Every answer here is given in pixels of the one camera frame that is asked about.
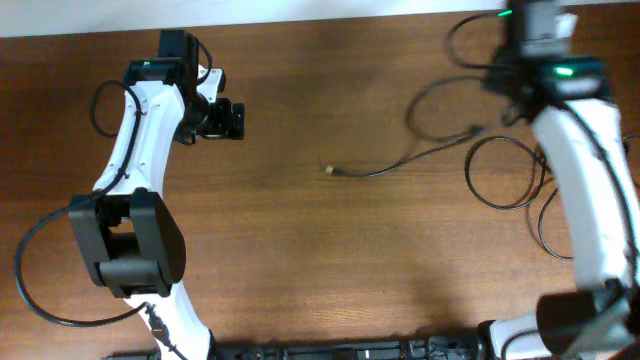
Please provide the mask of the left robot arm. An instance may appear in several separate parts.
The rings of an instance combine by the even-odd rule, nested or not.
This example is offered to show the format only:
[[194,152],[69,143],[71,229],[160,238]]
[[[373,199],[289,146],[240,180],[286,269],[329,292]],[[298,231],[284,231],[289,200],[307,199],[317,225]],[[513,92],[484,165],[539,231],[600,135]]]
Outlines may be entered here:
[[98,197],[73,196],[69,213],[91,280],[134,308],[162,359],[216,356],[183,283],[184,237],[163,200],[172,144],[244,136],[245,108],[221,97],[225,74],[200,65],[203,48],[185,30],[164,30],[156,57],[130,63],[122,124],[93,187]]

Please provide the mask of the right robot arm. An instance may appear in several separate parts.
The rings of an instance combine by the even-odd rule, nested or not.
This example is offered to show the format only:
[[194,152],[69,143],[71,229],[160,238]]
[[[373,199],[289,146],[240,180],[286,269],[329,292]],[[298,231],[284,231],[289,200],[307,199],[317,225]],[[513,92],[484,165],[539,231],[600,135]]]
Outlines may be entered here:
[[624,352],[639,339],[639,202],[603,63],[572,54],[576,19],[554,1],[512,1],[503,17],[494,62],[514,78],[503,92],[521,103],[557,184],[576,287],[493,322],[494,354]]

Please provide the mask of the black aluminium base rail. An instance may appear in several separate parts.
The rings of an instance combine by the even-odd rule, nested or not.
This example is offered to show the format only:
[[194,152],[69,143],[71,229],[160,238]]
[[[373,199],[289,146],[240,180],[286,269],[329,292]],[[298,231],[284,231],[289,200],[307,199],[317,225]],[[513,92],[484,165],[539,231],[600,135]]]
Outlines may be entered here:
[[213,348],[213,360],[481,360],[486,345],[475,336],[434,336],[427,339]]

